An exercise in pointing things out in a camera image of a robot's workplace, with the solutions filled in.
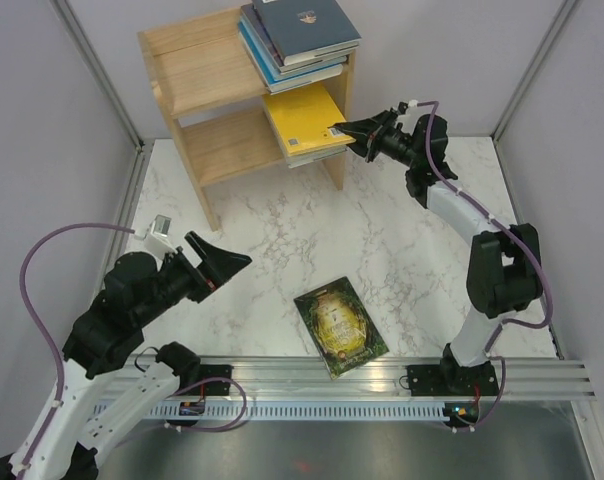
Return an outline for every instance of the shelf board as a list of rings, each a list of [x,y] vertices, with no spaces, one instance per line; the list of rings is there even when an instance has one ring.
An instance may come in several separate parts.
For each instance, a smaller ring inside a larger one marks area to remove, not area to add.
[[[189,160],[203,187],[284,160],[261,108],[198,123],[183,131]]]
[[[267,93],[237,35],[155,57],[173,118]]]

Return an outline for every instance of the green book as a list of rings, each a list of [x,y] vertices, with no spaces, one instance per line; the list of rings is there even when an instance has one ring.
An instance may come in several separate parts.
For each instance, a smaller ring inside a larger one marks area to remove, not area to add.
[[[332,379],[388,353],[348,278],[296,298],[295,305]]]

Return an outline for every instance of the white tabletop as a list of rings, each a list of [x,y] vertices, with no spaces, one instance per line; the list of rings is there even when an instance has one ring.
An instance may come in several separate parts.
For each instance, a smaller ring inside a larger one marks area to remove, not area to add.
[[[514,222],[491,140],[453,138],[447,154],[465,189]],[[193,230],[253,263],[202,304],[184,300],[149,325],[144,346],[177,340],[200,355],[316,356],[293,299],[346,275],[391,355],[440,356],[470,306],[469,248],[409,196],[405,170],[388,159],[353,158],[342,192],[322,165],[282,165],[233,179],[207,189],[222,221],[222,230],[211,232],[173,142],[156,141],[133,227],[166,215],[175,245],[186,246],[184,234]],[[141,249],[129,240],[128,251]],[[541,320],[539,302],[518,317]],[[494,352],[555,356],[548,330],[515,326]]]

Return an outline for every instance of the yellow book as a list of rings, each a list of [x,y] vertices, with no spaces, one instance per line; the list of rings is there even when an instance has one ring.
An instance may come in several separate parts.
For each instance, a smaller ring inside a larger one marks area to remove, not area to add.
[[[266,114],[288,156],[355,142],[331,128],[346,120],[320,82],[277,95],[265,95],[263,99]]]

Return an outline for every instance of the stack of books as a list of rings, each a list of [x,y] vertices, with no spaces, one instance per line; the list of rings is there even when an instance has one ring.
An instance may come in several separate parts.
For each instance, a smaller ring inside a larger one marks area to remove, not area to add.
[[[262,99],[289,168],[344,153],[355,141],[330,126],[345,119],[322,83]]]
[[[336,0],[253,0],[238,28],[271,93],[340,75],[361,38]]]

